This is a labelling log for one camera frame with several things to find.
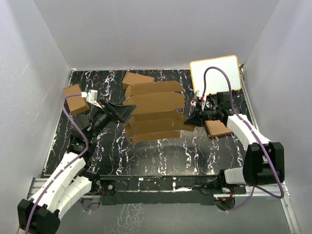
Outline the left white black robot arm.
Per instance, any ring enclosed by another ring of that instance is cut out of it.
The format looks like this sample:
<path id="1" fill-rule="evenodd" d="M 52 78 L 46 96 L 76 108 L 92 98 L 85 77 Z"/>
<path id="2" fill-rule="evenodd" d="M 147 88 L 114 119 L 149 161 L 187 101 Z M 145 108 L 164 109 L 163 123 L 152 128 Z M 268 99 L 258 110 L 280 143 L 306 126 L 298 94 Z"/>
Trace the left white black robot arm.
<path id="1" fill-rule="evenodd" d="M 18 204 L 19 227 L 27 234 L 54 234 L 70 208 L 85 194 L 100 191 L 101 183 L 87 172 L 87 162 L 96 148 L 100 132 L 111 122 L 126 123 L 135 105 L 95 102 L 92 118 L 85 114 L 68 117 L 72 134 L 70 144 L 51 176 L 30 199 Z"/>

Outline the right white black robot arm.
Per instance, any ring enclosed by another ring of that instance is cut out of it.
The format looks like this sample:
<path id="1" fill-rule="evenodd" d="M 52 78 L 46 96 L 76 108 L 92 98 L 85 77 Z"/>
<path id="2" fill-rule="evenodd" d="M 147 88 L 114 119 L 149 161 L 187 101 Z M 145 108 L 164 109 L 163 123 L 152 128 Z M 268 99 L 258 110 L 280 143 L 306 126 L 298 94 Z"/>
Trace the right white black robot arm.
<path id="1" fill-rule="evenodd" d="M 238 185 L 256 187 L 262 191 L 264 185 L 277 184 L 283 198 L 282 183 L 285 179 L 284 147 L 279 142 L 272 142 L 264 137 L 234 107 L 231 92 L 217 93 L 217 103 L 207 106 L 206 97 L 196 91 L 191 102 L 194 111 L 184 122 L 186 125 L 202 127 L 204 122 L 219 120 L 230 129 L 246 149 L 242 167 L 221 170 L 217 176 L 216 186 L 222 193 L 229 193 Z"/>

